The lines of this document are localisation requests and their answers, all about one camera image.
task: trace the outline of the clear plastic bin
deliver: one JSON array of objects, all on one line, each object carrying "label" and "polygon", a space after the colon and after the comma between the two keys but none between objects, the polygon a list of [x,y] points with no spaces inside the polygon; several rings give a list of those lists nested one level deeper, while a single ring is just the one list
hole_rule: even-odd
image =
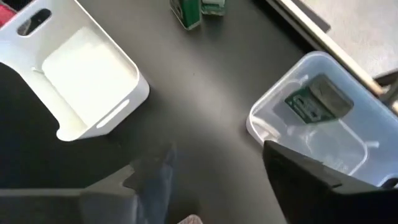
[{"label": "clear plastic bin", "polygon": [[[305,124],[284,99],[324,73],[354,102],[343,118]],[[338,62],[323,52],[304,56],[251,108],[249,133],[278,142],[359,180],[381,186],[398,177],[398,118]]]}]

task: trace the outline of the white object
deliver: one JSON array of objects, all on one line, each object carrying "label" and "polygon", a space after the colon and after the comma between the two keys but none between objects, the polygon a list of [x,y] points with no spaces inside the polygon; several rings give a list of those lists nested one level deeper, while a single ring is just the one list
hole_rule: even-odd
[{"label": "white object", "polygon": [[[20,36],[41,9],[52,15]],[[74,0],[34,0],[0,29],[0,52],[58,120],[63,141],[109,133],[149,94],[136,64]]]},{"label": "white object", "polygon": [[[305,124],[284,99],[305,82],[324,73],[354,102],[339,120]],[[307,54],[251,108],[249,133],[323,162],[344,174],[380,186],[398,177],[398,118],[323,52]]]}]

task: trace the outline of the transparent storage container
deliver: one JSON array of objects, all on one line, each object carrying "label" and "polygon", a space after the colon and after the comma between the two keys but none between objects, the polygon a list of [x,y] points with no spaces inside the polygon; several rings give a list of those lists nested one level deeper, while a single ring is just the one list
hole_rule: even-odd
[{"label": "transparent storage container", "polygon": [[[354,106],[341,119],[305,124],[284,99],[320,73]],[[398,178],[397,116],[326,53],[309,53],[291,68],[254,104],[246,127],[260,144],[278,142],[367,183]]]}]

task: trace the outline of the dark gray table surface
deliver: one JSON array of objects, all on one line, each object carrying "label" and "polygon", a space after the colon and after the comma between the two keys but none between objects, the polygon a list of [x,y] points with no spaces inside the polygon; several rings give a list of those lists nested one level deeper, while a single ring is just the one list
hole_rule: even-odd
[{"label": "dark gray table surface", "polygon": [[173,222],[284,223],[246,132],[253,103],[308,46],[272,9],[227,0],[224,18],[185,31],[167,0],[81,0],[150,84],[148,100],[110,135],[61,142],[57,121],[20,76],[0,67],[0,187],[86,187],[162,142],[178,146]]}]

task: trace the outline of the red fabric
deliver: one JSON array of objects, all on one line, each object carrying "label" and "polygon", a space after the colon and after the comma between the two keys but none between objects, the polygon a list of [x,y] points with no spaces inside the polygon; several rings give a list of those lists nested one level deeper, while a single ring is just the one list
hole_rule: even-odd
[{"label": "red fabric", "polygon": [[15,12],[12,9],[9,9],[7,6],[0,5],[0,27],[6,24],[13,16],[15,16]]}]

